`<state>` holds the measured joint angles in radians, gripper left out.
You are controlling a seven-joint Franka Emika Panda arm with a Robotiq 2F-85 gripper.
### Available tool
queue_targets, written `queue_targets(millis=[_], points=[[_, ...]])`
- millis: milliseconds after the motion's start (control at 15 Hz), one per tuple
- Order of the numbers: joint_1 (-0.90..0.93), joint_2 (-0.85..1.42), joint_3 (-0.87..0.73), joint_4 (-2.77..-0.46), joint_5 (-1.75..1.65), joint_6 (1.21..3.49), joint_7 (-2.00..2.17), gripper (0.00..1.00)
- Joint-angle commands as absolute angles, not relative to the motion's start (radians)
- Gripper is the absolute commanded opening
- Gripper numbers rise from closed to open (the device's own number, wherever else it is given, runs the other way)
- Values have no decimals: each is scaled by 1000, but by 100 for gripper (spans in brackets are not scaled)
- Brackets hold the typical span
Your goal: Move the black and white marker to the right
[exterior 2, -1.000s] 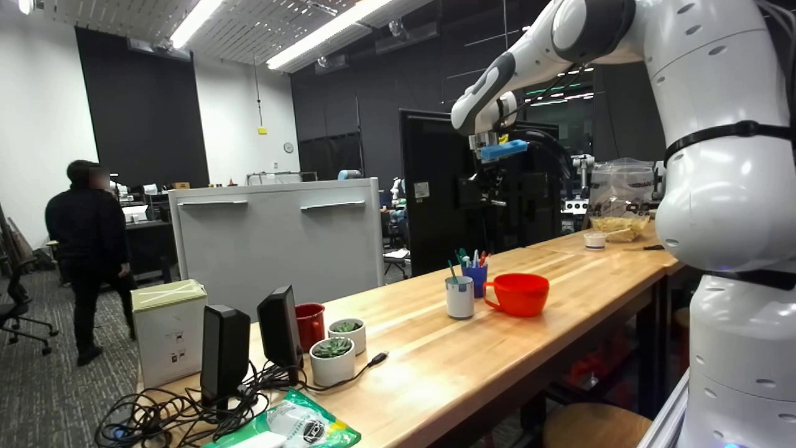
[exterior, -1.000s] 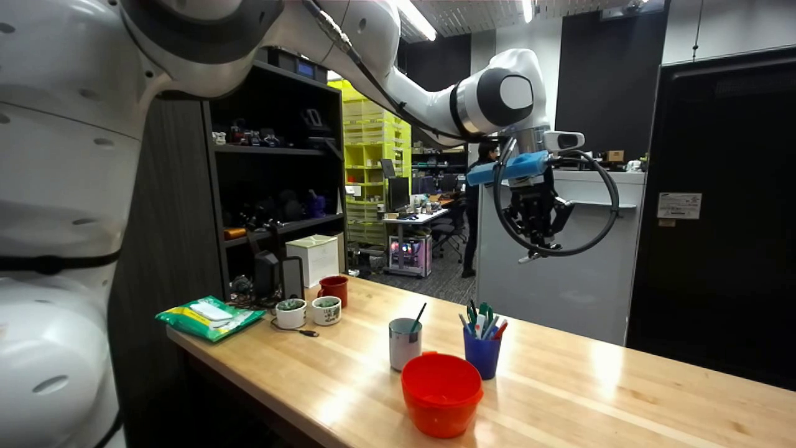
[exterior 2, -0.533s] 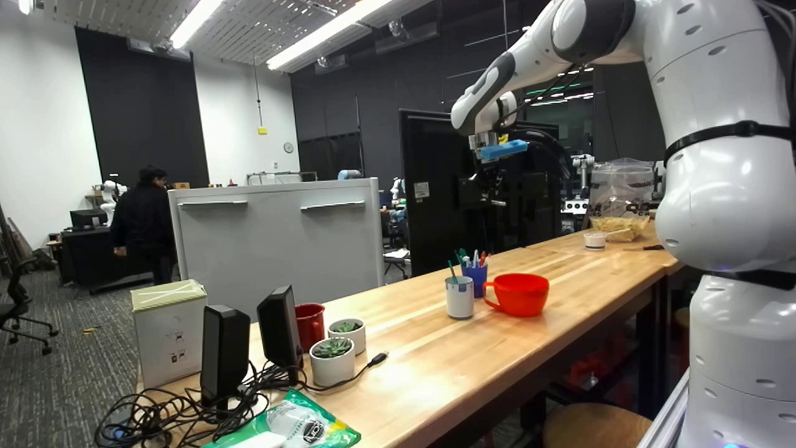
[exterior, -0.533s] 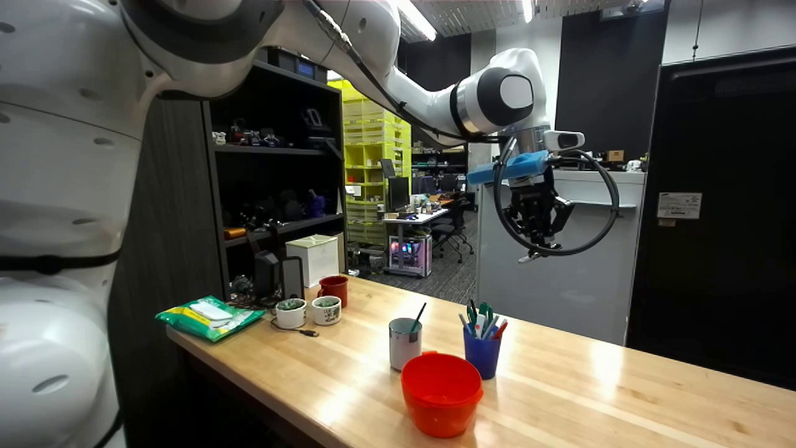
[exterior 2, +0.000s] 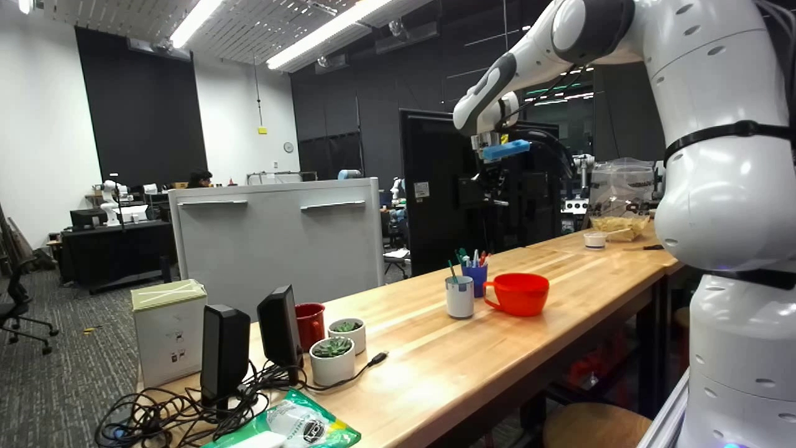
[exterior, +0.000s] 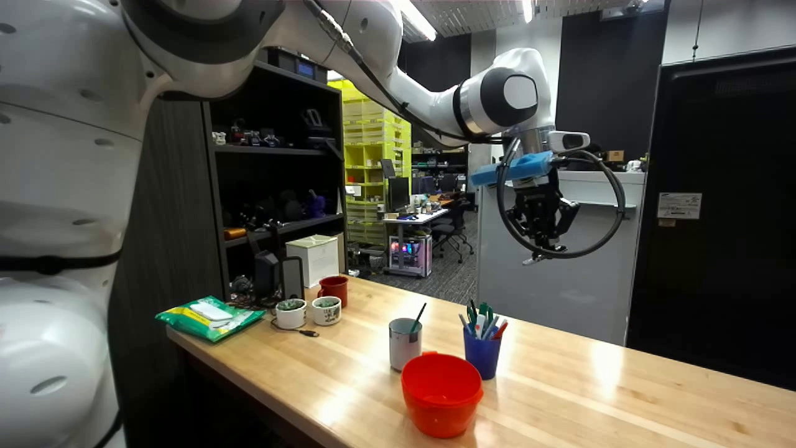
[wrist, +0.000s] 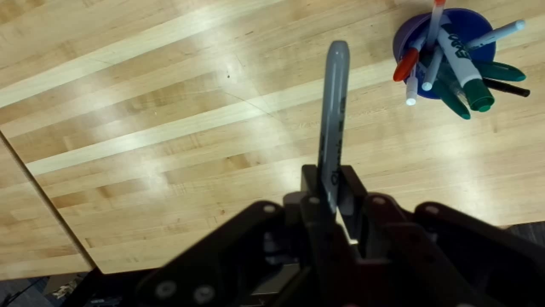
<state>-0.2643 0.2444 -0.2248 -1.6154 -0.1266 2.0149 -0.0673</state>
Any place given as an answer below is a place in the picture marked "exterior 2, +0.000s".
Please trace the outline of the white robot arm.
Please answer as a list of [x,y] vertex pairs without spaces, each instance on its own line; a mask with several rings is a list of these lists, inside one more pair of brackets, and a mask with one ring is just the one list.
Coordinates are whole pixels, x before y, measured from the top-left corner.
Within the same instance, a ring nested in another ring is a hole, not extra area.
[[662,249],[701,271],[689,302],[680,448],[796,448],[796,167],[787,68],[762,0],[551,0],[453,107],[475,152],[519,92],[576,66],[648,69],[668,145]]

